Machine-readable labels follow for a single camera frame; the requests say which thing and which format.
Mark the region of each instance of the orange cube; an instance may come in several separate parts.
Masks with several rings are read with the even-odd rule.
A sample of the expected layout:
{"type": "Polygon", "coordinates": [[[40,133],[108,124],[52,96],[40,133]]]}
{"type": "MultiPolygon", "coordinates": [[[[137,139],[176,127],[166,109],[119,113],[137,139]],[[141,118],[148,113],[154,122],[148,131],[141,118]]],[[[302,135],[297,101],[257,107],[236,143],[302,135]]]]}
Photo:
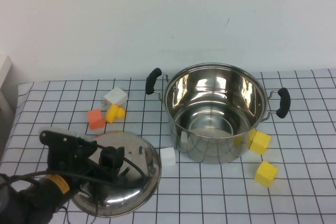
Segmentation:
{"type": "Polygon", "coordinates": [[[87,113],[89,126],[91,130],[96,130],[105,127],[103,115],[101,114],[101,110],[91,110],[87,113]]]}

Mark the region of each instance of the stainless steel pot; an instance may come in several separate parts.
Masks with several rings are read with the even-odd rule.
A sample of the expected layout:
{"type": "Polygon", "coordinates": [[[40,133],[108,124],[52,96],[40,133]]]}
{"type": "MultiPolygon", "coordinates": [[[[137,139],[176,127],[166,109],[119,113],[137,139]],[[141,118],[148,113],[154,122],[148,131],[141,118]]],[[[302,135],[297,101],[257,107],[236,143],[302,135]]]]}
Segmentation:
{"type": "Polygon", "coordinates": [[[230,65],[204,63],[185,68],[168,82],[161,99],[154,85],[162,74],[168,81],[159,68],[149,74],[146,94],[159,94],[176,147],[197,162],[234,160],[250,131],[271,113],[285,118],[290,108],[288,90],[273,91],[280,95],[280,108],[264,118],[270,97],[257,79],[230,65]]]}

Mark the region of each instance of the pot handle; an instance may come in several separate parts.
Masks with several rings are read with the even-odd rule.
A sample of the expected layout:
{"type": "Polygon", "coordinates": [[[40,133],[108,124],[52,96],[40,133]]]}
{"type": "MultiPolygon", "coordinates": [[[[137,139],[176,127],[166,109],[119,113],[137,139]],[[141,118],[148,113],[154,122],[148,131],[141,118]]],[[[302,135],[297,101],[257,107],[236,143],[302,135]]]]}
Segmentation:
{"type": "Polygon", "coordinates": [[[162,71],[160,68],[155,68],[147,77],[147,81],[146,81],[146,94],[152,94],[154,93],[155,89],[155,83],[156,80],[159,76],[162,75],[162,71]]]}
{"type": "Polygon", "coordinates": [[[288,89],[286,88],[281,88],[278,91],[273,90],[271,91],[268,99],[270,99],[273,95],[273,93],[277,92],[278,95],[280,96],[280,108],[277,111],[269,111],[267,114],[267,117],[264,118],[262,121],[265,121],[269,119],[272,113],[275,113],[279,118],[283,119],[286,117],[286,115],[289,112],[290,109],[290,94],[288,92],[288,89]]]}
{"type": "Polygon", "coordinates": [[[276,115],[283,119],[290,109],[290,94],[286,88],[279,89],[278,94],[280,96],[280,108],[277,110],[276,115]]]}

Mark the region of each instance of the black pot handle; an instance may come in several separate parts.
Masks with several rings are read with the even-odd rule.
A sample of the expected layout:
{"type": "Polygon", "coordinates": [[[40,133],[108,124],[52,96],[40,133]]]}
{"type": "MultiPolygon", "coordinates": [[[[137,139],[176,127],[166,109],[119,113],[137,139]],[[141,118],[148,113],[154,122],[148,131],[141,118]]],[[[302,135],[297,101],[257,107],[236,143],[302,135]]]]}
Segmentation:
{"type": "Polygon", "coordinates": [[[290,94],[286,88],[279,89],[278,94],[280,96],[280,108],[277,110],[276,115],[283,119],[290,109],[290,94]]]}
{"type": "Polygon", "coordinates": [[[154,85],[156,83],[156,80],[159,76],[162,75],[162,71],[160,68],[155,68],[147,77],[146,81],[146,94],[152,94],[154,93],[154,85]]]}

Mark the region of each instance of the grid tablecloth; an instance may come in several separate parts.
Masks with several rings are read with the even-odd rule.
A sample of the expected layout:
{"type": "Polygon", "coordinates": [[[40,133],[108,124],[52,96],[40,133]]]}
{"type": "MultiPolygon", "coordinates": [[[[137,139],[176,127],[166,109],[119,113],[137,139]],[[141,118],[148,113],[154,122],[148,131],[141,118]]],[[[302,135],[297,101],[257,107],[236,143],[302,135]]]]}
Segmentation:
{"type": "MultiPolygon", "coordinates": [[[[231,163],[207,165],[175,150],[177,164],[163,167],[159,189],[144,206],[122,217],[98,218],[96,223],[336,223],[336,69],[254,76],[267,93],[286,87],[292,97],[285,119],[272,115],[257,127],[271,135],[265,155],[246,151],[231,163]],[[262,160],[279,168],[269,189],[254,181],[262,160]]],[[[155,89],[162,92],[165,85],[158,80],[155,89]]],[[[18,87],[18,108],[0,173],[18,175],[47,168],[48,149],[37,136],[42,126],[94,136],[86,112],[104,111],[102,96],[113,87],[128,93],[127,115],[102,131],[133,132],[157,150],[174,147],[161,103],[155,94],[145,95],[145,78],[24,83],[18,87]]],[[[278,109],[278,96],[269,107],[278,109]]],[[[17,190],[28,185],[13,184],[17,190]]],[[[71,223],[91,223],[92,216],[72,202],[66,205],[71,223]]],[[[51,223],[67,223],[65,212],[54,214],[51,223]]]]}

